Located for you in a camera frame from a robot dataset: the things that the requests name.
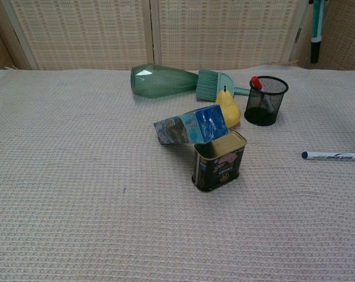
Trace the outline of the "blue carton box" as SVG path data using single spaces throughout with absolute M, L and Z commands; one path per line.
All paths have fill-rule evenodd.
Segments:
M 155 122 L 154 128 L 162 145 L 206 144 L 228 134 L 228 127 L 219 105 L 166 118 Z

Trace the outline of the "green glass vase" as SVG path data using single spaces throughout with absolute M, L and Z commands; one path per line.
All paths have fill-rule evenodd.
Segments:
M 153 63 L 135 66 L 130 72 L 132 93 L 144 98 L 195 91 L 197 81 L 196 73 Z

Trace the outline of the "teal plastic brush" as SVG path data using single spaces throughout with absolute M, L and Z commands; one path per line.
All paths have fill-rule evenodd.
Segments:
M 224 90 L 234 95 L 249 95 L 249 88 L 236 86 L 234 80 L 224 72 L 217 72 L 208 69 L 200 69 L 198 71 L 198 80 L 196 87 L 196 98 L 198 100 L 215 102 L 220 91 Z

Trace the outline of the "black tin can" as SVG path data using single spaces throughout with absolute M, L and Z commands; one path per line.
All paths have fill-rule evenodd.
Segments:
M 202 192 L 210 192 L 236 179 L 246 139 L 234 130 L 206 144 L 194 146 L 192 182 Z

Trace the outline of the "black mesh pen cup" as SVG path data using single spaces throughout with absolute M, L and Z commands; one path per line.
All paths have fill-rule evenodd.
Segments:
M 244 117 L 254 125 L 270 126 L 276 122 L 283 96 L 289 90 L 289 85 L 284 80 L 274 76 L 263 75 L 258 76 L 258 78 L 262 84 L 261 93 L 270 99 L 274 111 L 269 113 L 264 104 L 259 105 L 261 96 L 253 88 L 250 81 L 250 91 Z

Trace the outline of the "yellow plastic pear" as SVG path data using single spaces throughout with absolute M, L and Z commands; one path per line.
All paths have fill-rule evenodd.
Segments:
M 226 126 L 230 129 L 240 122 L 241 111 L 234 100 L 231 92 L 224 86 L 215 100 L 216 105 L 220 105 Z

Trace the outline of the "red marker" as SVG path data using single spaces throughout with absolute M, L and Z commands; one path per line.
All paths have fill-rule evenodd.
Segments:
M 274 108 L 272 106 L 272 103 L 270 101 L 270 99 L 265 96 L 264 94 L 261 93 L 262 90 L 262 84 L 260 79 L 257 76 L 253 76 L 251 78 L 251 84 L 253 86 L 253 88 L 260 94 L 261 98 L 260 98 L 260 102 L 259 105 L 261 106 L 262 104 L 264 104 L 266 106 L 266 110 L 269 113 L 272 113 L 274 111 Z

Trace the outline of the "beige woven tablecloth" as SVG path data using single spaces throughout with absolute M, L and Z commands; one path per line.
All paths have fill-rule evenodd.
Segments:
M 134 96 L 119 70 L 0 71 L 0 281 L 355 282 L 355 71 L 260 66 L 277 121 L 241 120 L 240 175 L 196 189 L 154 122 L 206 106 Z

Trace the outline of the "blue-capped white marker pen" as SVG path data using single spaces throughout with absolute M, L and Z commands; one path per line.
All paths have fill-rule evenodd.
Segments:
M 355 153 L 333 153 L 333 152 L 308 152 L 301 153 L 302 159 L 306 160 L 354 160 Z

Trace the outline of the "black-capped green-striped marker pen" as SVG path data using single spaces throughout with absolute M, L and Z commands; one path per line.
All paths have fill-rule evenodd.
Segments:
M 328 0 L 309 0 L 309 4 L 313 5 L 312 34 L 310 43 L 311 64 L 316 64 L 319 61 L 320 46 L 323 34 L 323 23 L 325 18 L 327 1 Z

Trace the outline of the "woven folding screen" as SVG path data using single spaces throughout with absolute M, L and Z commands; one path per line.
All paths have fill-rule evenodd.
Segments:
M 355 70 L 355 0 L 326 2 L 316 64 L 312 16 L 309 0 L 0 0 L 0 69 Z

